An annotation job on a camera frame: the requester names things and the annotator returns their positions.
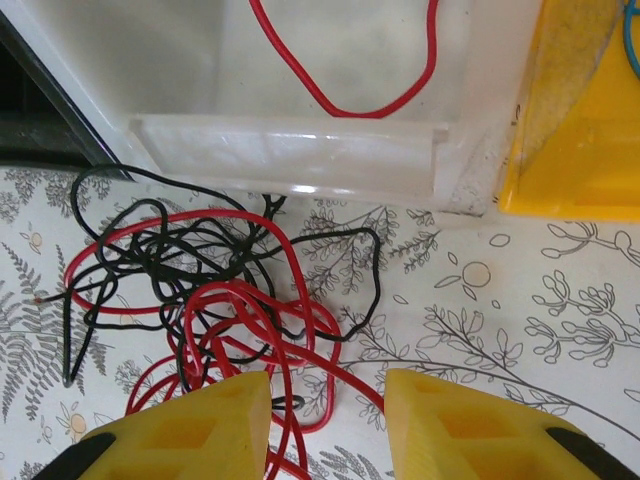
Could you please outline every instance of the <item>yellow container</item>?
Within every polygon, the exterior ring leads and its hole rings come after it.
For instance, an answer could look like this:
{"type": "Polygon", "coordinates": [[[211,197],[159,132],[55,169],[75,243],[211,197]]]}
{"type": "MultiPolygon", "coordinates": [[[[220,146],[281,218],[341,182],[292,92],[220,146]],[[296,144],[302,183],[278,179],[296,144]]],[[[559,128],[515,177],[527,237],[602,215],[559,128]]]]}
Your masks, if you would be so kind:
{"type": "MultiPolygon", "coordinates": [[[[500,209],[640,220],[640,81],[613,0],[545,0],[500,209]]],[[[632,37],[640,46],[640,20],[632,37]]]]}

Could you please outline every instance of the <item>red wire loop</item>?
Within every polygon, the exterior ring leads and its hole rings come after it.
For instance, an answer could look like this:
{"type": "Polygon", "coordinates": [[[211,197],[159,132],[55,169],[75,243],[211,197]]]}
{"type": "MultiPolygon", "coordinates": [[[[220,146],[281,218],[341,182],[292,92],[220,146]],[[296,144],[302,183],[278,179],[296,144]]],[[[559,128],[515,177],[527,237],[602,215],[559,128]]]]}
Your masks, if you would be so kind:
{"type": "MultiPolygon", "coordinates": [[[[276,413],[272,414],[272,421],[282,427],[282,436],[276,452],[268,452],[267,461],[268,467],[270,465],[270,468],[267,478],[269,480],[275,478],[275,475],[280,469],[298,478],[310,478],[307,472],[308,462],[303,435],[320,430],[330,421],[335,407],[336,379],[340,379],[357,389],[380,410],[383,409],[383,399],[365,382],[338,366],[341,352],[341,344],[339,342],[333,343],[328,359],[316,352],[316,330],[339,336],[340,327],[335,317],[325,307],[312,301],[309,297],[304,276],[293,246],[284,232],[273,222],[253,213],[224,209],[182,212],[170,215],[168,220],[170,223],[175,223],[211,217],[242,219],[261,225],[269,230],[282,245],[293,274],[298,298],[293,301],[282,302],[238,279],[233,279],[228,282],[211,282],[197,288],[187,300],[182,318],[174,320],[173,323],[173,327],[176,327],[178,326],[176,322],[181,321],[182,324],[180,326],[184,329],[186,349],[183,352],[181,363],[183,364],[186,381],[191,389],[198,389],[216,382],[210,373],[212,371],[218,371],[222,378],[229,378],[240,374],[240,369],[231,363],[227,350],[234,350],[241,354],[248,355],[258,353],[255,348],[246,342],[238,340],[236,336],[232,336],[230,333],[222,335],[221,332],[227,328],[244,328],[245,333],[250,333],[254,339],[268,343],[272,348],[272,352],[261,356],[257,362],[262,362],[265,365],[264,369],[268,372],[270,378],[275,374],[276,368],[280,368],[285,391],[285,409],[283,417],[276,413]],[[215,323],[197,338],[194,334],[193,327],[196,312],[220,305],[231,307],[235,316],[215,323]],[[275,312],[276,325],[274,325],[262,305],[267,305],[275,312]],[[301,321],[306,334],[304,346],[285,341],[282,334],[278,332],[276,326],[281,324],[283,315],[301,321]],[[215,361],[205,363],[201,354],[203,350],[211,352],[215,361]],[[297,368],[307,364],[316,365],[327,372],[327,408],[321,418],[316,422],[308,425],[300,425],[294,414],[291,368],[297,368]],[[284,458],[291,435],[293,435],[294,442],[298,449],[299,463],[297,465],[284,458]]],[[[104,244],[112,244],[124,237],[156,227],[160,225],[161,222],[162,219],[160,218],[149,219],[115,230],[106,239],[104,244]]],[[[69,264],[64,276],[67,288],[73,283],[76,270],[88,257],[95,254],[98,248],[97,243],[88,246],[69,264]]],[[[76,291],[72,292],[72,299],[82,308],[89,309],[95,307],[76,291]]],[[[130,314],[139,316],[143,314],[157,314],[162,308],[168,307],[116,308],[100,306],[98,307],[98,311],[101,314],[130,314]]],[[[170,332],[167,333],[167,344],[171,350],[171,355],[151,365],[133,386],[127,403],[127,415],[139,412],[147,406],[152,399],[154,399],[154,402],[157,402],[158,397],[156,397],[156,395],[160,396],[159,401],[170,400],[178,389],[180,376],[177,373],[166,372],[163,378],[157,381],[153,378],[153,375],[156,374],[159,369],[163,366],[168,366],[171,362],[175,362],[177,355],[180,354],[175,339],[170,332]]]]}
{"type": "Polygon", "coordinates": [[[389,105],[372,112],[356,113],[342,110],[336,107],[331,100],[329,100],[313,78],[311,78],[311,75],[309,75],[295,55],[291,53],[291,50],[289,50],[282,41],[275,27],[271,23],[271,20],[269,20],[267,12],[262,6],[262,0],[249,0],[251,9],[258,20],[260,27],[267,36],[267,39],[271,42],[271,45],[273,45],[273,48],[278,52],[285,63],[289,65],[289,68],[291,68],[293,73],[295,73],[300,79],[311,96],[316,100],[316,102],[318,102],[318,105],[320,105],[332,117],[371,119],[385,118],[396,113],[407,103],[413,100],[413,98],[415,98],[415,96],[418,95],[431,80],[431,77],[435,72],[438,59],[438,36],[436,31],[438,3],[439,0],[429,0],[429,6],[427,7],[427,62],[420,78],[418,78],[418,80],[411,85],[405,93],[389,105]]]}

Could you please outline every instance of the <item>patterned tablecloth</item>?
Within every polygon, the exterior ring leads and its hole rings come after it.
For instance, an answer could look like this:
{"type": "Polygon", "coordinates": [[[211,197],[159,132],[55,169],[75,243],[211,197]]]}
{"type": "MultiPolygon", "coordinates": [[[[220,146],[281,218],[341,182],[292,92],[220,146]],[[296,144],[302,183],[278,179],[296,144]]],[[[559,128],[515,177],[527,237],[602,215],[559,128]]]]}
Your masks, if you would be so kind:
{"type": "MultiPolygon", "coordinates": [[[[161,334],[100,331],[76,384],[62,386],[60,304],[32,299],[59,291],[61,272],[87,242],[71,216],[72,180],[0,170],[0,479],[31,478],[123,415],[133,383],[168,352],[161,334]]],[[[97,178],[80,191],[96,228],[148,196],[171,211],[211,204],[189,191],[97,178]]],[[[261,208],[259,196],[236,197],[261,208]]],[[[410,368],[564,416],[640,472],[639,226],[496,218],[439,228],[425,211],[300,198],[283,210],[276,221],[290,236],[366,225],[385,243],[383,298],[343,349],[344,366],[379,391],[388,368],[410,368]]],[[[345,326],[372,298],[369,248],[342,239],[297,249],[311,292],[345,326]]],[[[276,276],[281,269],[279,291],[288,297],[284,265],[269,268],[276,276]]],[[[141,283],[116,303],[150,298],[141,283]]],[[[308,420],[326,405],[325,377],[313,367],[295,375],[308,420]]],[[[345,385],[332,423],[307,446],[314,478],[393,476],[384,417],[345,385]]]]}

